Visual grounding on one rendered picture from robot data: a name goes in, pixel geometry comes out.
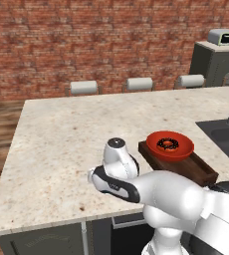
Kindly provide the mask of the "dark grey sink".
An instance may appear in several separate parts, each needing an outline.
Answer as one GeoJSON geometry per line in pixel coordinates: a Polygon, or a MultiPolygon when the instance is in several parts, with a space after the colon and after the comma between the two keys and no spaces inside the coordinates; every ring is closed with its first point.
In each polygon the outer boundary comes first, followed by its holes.
{"type": "Polygon", "coordinates": [[[229,126],[226,120],[196,122],[196,124],[229,157],[229,126]]]}

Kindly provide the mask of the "chocolate sprinkled donut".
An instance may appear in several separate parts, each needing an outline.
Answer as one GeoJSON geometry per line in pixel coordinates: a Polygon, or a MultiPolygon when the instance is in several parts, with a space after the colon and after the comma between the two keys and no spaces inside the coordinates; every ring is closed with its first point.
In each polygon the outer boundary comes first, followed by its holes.
{"type": "Polygon", "coordinates": [[[179,143],[174,138],[164,137],[157,142],[156,147],[164,152],[175,152],[179,148],[179,143]]]}

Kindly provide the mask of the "grey cupboard door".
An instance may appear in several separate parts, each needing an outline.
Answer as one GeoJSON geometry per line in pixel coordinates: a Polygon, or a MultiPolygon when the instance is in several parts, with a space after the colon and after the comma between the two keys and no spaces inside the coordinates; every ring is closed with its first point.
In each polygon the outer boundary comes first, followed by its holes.
{"type": "Polygon", "coordinates": [[[4,255],[88,255],[80,223],[0,236],[4,255]]]}

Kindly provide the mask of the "dark wooden tray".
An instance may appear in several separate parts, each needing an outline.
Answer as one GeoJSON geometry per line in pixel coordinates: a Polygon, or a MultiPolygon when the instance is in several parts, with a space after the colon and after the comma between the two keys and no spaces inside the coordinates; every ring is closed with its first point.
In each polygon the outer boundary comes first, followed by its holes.
{"type": "Polygon", "coordinates": [[[214,184],[218,178],[218,173],[195,152],[192,152],[189,157],[182,161],[171,162],[154,157],[150,153],[145,141],[141,141],[138,144],[138,151],[153,170],[169,170],[175,172],[187,177],[202,187],[214,184]]]}

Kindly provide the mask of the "red bowl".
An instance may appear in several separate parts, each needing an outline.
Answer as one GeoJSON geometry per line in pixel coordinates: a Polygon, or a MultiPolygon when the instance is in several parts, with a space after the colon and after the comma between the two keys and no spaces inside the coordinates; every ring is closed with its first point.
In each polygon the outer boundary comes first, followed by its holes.
{"type": "Polygon", "coordinates": [[[182,161],[194,151],[194,143],[187,136],[169,130],[155,131],[146,139],[150,152],[158,159],[164,161],[182,161]],[[164,137],[171,137],[178,141],[179,148],[175,152],[164,152],[156,147],[157,142],[164,137]]]}

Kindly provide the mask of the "black dishwasher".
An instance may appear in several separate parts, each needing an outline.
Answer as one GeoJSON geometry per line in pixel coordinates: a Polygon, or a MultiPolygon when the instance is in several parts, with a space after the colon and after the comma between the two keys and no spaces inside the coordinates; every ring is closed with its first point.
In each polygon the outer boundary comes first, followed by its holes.
{"type": "Polygon", "coordinates": [[[154,229],[145,224],[114,229],[111,231],[111,255],[141,255],[144,246],[150,241],[154,229]]]}

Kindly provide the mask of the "white toaster oven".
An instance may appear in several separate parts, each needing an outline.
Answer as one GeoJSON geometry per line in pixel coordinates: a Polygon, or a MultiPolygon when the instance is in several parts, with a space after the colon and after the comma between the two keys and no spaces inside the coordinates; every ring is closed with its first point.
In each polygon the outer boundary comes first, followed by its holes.
{"type": "Polygon", "coordinates": [[[212,29],[207,41],[217,46],[229,46],[229,29],[212,29]]]}

